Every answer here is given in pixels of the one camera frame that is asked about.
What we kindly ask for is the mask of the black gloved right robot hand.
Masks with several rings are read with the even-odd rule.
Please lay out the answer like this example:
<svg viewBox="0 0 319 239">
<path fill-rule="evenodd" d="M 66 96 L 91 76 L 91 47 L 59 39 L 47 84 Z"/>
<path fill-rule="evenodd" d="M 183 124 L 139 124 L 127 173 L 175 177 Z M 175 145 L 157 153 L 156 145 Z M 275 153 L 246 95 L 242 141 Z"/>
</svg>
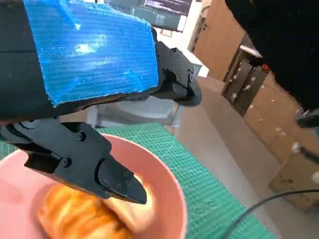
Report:
<svg viewBox="0 0 319 239">
<path fill-rule="evenodd" d="M 319 106 L 319 2 L 227 0 L 227 7 L 270 67 L 275 81 L 305 110 Z"/>
</svg>

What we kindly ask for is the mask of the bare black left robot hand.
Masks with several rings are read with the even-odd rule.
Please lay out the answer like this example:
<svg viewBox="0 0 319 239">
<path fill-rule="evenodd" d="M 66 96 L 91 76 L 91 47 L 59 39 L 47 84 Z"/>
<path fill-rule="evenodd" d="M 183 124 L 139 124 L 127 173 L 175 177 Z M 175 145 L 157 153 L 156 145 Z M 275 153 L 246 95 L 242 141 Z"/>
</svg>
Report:
<svg viewBox="0 0 319 239">
<path fill-rule="evenodd" d="M 71 188 L 145 204 L 132 171 L 85 122 L 60 116 L 146 96 L 199 105 L 193 64 L 146 21 L 82 0 L 0 3 L 0 139 Z"/>
</svg>

